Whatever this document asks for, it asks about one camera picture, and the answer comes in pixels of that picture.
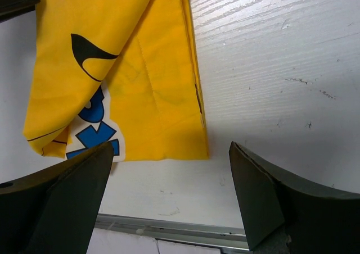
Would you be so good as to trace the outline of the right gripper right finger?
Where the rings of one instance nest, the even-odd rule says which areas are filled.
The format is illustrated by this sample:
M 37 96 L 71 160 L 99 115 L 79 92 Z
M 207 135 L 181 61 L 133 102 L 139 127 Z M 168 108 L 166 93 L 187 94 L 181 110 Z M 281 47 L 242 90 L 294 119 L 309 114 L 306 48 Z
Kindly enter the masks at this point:
M 236 142 L 229 160 L 251 252 L 359 252 L 359 194 L 302 178 Z

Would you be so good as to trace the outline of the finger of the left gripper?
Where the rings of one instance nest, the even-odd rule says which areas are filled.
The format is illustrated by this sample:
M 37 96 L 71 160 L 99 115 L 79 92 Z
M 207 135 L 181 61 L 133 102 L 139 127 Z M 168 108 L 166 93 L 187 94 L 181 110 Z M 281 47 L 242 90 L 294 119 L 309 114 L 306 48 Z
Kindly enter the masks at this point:
M 35 10 L 41 0 L 0 0 L 1 22 Z

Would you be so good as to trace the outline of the yellow printed cloth napkin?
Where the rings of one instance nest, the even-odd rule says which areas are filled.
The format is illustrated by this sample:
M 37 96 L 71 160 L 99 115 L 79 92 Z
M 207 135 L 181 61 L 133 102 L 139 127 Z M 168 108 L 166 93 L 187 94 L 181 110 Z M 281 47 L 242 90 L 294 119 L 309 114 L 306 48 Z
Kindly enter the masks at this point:
M 24 137 L 70 159 L 206 160 L 189 0 L 40 0 Z

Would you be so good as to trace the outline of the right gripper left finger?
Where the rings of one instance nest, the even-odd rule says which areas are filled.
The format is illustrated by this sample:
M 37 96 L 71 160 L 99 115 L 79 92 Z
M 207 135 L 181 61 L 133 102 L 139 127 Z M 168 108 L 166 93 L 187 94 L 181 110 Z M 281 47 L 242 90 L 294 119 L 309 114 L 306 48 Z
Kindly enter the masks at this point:
M 1 253 L 86 253 L 113 164 L 110 142 L 1 184 Z

